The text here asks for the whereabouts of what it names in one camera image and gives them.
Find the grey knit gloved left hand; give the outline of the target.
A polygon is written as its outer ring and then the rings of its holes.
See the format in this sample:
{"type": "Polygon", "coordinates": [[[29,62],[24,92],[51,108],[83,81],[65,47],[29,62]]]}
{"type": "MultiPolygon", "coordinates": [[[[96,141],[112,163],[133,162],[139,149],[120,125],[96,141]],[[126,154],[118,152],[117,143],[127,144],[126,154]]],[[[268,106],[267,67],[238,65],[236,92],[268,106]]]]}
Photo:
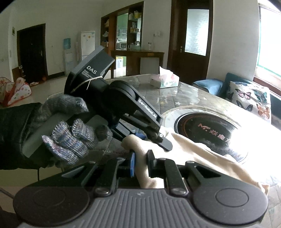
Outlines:
{"type": "MultiPolygon", "coordinates": [[[[40,106],[31,129],[39,129],[57,113],[77,115],[88,111],[85,101],[80,97],[71,95],[52,97],[40,106]]],[[[42,136],[44,144],[54,155],[56,162],[66,166],[77,164],[89,152],[95,151],[99,142],[111,138],[112,131],[108,126],[99,125],[93,128],[80,118],[75,119],[71,126],[61,121],[54,127],[50,136],[42,136]]]]}

